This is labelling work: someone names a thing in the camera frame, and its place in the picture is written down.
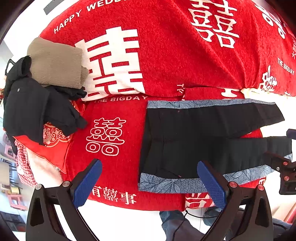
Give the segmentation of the black jacket pile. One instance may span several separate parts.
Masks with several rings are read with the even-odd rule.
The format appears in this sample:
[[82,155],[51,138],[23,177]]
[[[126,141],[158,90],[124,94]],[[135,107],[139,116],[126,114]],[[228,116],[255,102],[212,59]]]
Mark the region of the black jacket pile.
[[66,137],[87,125],[87,121],[71,103],[86,96],[84,88],[43,87],[32,78],[31,63],[31,57],[22,57],[6,72],[3,128],[14,154],[18,152],[15,140],[19,136],[26,136],[43,145],[46,123],[60,129]]

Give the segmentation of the red embroidered cushion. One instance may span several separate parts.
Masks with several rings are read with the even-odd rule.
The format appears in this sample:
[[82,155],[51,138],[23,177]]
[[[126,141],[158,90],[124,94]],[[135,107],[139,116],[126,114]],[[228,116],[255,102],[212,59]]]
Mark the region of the red embroidered cushion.
[[43,129],[43,145],[30,140],[25,135],[15,137],[15,139],[34,154],[46,159],[50,164],[66,174],[65,160],[72,137],[73,134],[65,136],[62,130],[51,123],[46,123]]

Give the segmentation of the pink plastic stool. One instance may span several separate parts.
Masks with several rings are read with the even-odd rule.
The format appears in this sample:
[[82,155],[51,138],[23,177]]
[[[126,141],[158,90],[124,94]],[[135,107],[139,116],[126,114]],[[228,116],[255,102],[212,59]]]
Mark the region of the pink plastic stool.
[[10,207],[21,211],[26,211],[28,208],[23,203],[23,197],[20,194],[8,194]]

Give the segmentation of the operator blue jeans legs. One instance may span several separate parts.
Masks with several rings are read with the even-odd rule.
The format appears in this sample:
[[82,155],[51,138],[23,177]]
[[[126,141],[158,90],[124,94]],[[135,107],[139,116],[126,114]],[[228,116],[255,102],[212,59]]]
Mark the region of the operator blue jeans legs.
[[[211,226],[220,214],[222,209],[217,207],[207,208],[203,215],[204,223]],[[240,208],[235,216],[231,228],[229,229],[226,240],[231,240],[236,234],[239,224],[243,218],[244,209]],[[166,240],[201,240],[204,236],[199,230],[194,228],[191,223],[179,210],[161,211],[159,216],[162,220],[162,228],[166,234]],[[295,223],[289,224],[273,218],[273,237],[278,238],[288,231],[295,231]]]

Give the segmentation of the red wedding blanket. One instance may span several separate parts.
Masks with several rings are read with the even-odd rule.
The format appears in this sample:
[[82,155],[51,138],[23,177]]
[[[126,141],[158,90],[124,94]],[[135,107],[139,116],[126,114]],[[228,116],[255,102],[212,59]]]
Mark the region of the red wedding blanket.
[[71,180],[99,159],[89,198],[107,205],[185,208],[188,193],[138,188],[150,100],[295,96],[295,37],[253,1],[78,1],[41,37],[83,51],[88,124],[74,134],[62,176]]

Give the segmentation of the black pants with grey trim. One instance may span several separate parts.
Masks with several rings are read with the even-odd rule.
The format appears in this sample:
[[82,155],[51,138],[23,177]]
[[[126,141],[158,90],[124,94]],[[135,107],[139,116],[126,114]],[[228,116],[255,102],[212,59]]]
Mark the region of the black pants with grey trim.
[[275,103],[253,99],[150,100],[140,154],[138,188],[152,193],[201,193],[197,173],[207,161],[227,180],[245,184],[271,172],[264,154],[292,157],[287,137],[251,137],[284,121]]

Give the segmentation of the folded beige fleece garment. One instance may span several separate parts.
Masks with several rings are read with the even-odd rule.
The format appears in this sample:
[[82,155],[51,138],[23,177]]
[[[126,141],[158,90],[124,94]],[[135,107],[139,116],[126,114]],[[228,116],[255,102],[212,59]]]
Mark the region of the folded beige fleece garment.
[[38,37],[29,45],[27,55],[32,60],[32,78],[40,84],[80,89],[88,77],[80,48]]

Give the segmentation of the red checked cloth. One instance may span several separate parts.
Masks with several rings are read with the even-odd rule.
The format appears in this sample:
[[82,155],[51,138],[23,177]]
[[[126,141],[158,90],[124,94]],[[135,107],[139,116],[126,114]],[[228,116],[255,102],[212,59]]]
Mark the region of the red checked cloth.
[[30,167],[27,148],[17,140],[15,140],[15,146],[17,147],[18,151],[16,155],[16,171],[18,177],[22,184],[35,187],[37,182]]

